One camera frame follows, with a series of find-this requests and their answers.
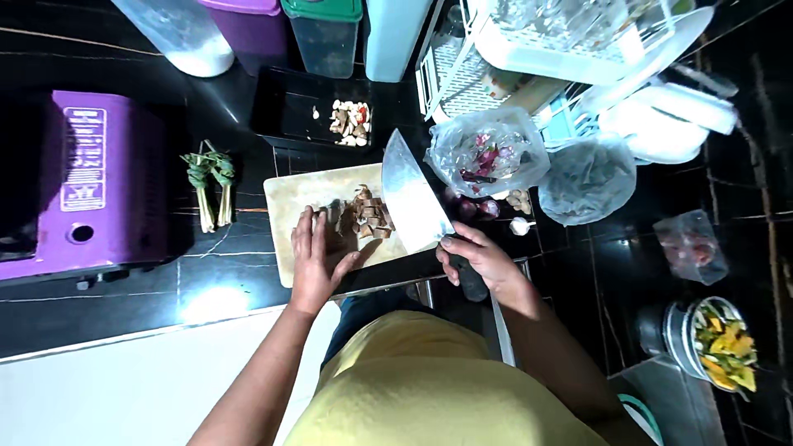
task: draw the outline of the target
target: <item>cleaver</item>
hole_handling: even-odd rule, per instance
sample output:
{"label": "cleaver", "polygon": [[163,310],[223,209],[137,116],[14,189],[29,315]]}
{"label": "cleaver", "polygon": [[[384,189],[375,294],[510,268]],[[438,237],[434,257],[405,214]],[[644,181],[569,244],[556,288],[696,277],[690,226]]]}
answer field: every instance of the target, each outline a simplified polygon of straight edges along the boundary
{"label": "cleaver", "polygon": [[[435,246],[445,235],[457,236],[399,129],[385,146],[382,169],[383,201],[408,254]],[[455,254],[449,257],[451,266],[460,272],[465,297],[473,302],[485,300],[490,292],[469,261]]]}

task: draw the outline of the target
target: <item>person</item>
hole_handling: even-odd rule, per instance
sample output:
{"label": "person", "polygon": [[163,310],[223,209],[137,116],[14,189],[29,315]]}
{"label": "person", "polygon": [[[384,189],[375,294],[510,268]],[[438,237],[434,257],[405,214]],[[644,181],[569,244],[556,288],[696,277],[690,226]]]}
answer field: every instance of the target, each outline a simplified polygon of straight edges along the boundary
{"label": "person", "polygon": [[[359,257],[352,252],[328,271],[326,219],[320,213],[315,226],[310,206],[301,215],[292,231],[291,300],[189,446],[273,443],[308,331]],[[418,302],[402,309],[389,308],[405,305],[393,294],[351,299],[342,304],[316,393],[285,444],[653,444],[504,251],[476,229],[454,229],[466,240],[444,237],[436,256],[454,285],[459,274],[449,253],[481,274],[520,369],[489,359],[481,336]],[[364,302],[376,302],[375,310]],[[365,321],[367,313],[374,315]]]}

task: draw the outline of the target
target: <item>purple container lid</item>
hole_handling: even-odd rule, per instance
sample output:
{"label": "purple container lid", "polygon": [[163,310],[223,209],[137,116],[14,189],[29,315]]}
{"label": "purple container lid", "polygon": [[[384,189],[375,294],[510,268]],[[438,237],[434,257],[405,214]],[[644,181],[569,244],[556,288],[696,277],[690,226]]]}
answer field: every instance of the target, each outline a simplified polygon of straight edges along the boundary
{"label": "purple container lid", "polygon": [[276,16],[281,13],[280,0],[198,0],[214,10],[233,13]]}

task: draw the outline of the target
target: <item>light blue container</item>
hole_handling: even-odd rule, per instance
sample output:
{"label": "light blue container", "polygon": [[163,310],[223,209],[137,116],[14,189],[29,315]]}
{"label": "light blue container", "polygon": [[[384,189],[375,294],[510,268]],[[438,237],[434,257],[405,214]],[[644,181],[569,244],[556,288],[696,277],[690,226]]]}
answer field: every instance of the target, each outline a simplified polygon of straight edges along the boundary
{"label": "light blue container", "polygon": [[363,62],[375,82],[399,82],[432,0],[366,0]]}

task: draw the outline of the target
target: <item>jeans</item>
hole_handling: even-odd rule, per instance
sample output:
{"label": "jeans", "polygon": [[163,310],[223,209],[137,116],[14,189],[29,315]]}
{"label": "jeans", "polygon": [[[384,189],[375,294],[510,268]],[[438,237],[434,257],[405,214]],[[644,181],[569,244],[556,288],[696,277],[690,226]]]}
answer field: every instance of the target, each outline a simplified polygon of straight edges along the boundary
{"label": "jeans", "polygon": [[333,356],[336,356],[336,353],[347,344],[347,341],[349,341],[355,333],[380,316],[385,316],[392,311],[408,310],[420,311],[422,313],[441,317],[432,308],[423,305],[421,302],[410,299],[401,287],[375,291],[372,294],[363,296],[346,298],[342,301],[340,308],[342,310],[342,317],[339,321],[339,326],[337,326],[336,330],[333,332],[331,343],[328,345],[328,352],[325,353],[325,359],[322,361],[320,370],[325,367],[325,364],[327,364]]}

